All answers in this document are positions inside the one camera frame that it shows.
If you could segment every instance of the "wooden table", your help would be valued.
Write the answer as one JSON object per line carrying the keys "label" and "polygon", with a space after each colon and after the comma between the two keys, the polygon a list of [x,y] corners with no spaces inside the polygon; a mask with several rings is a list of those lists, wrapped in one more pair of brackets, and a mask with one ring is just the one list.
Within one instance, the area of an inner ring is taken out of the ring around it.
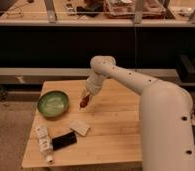
{"label": "wooden table", "polygon": [[[103,13],[100,13],[96,17],[79,17],[79,15],[68,15],[66,12],[67,0],[53,0],[55,12],[58,20],[78,20],[78,19],[92,19],[100,20],[107,19]],[[73,7],[76,9],[77,6],[86,6],[83,0],[72,0],[70,1]],[[22,12],[23,15],[8,15],[8,13]],[[48,20],[46,6],[44,0],[34,0],[33,3],[28,3],[27,0],[18,0],[11,8],[6,11],[0,19],[21,19],[21,20]]]}
{"label": "wooden table", "polygon": [[[55,120],[48,120],[36,110],[22,167],[55,167],[92,164],[130,163],[141,165],[138,103],[139,96],[114,80],[106,80],[102,91],[90,105],[79,110],[85,80],[48,81],[41,94],[61,90],[68,94],[68,111]],[[77,135],[77,143],[54,152],[55,162],[49,165],[39,152],[35,126],[45,124],[50,136],[70,132],[69,124],[81,120],[91,126],[86,137]]]}

